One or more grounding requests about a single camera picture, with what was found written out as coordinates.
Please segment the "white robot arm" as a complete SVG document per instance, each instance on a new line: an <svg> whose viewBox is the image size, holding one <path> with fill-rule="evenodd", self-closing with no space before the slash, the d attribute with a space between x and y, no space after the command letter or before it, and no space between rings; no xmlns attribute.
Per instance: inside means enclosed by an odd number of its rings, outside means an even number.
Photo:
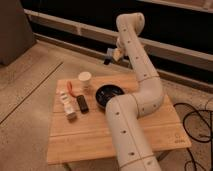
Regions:
<svg viewBox="0 0 213 171"><path fill-rule="evenodd" d="M116 25L117 47L129 57L139 84L136 92L115 96L106 105L120 171L162 171L138 122L140 117L154 113L164 101L159 74L138 38L145 18L142 13L121 14Z"/></svg>

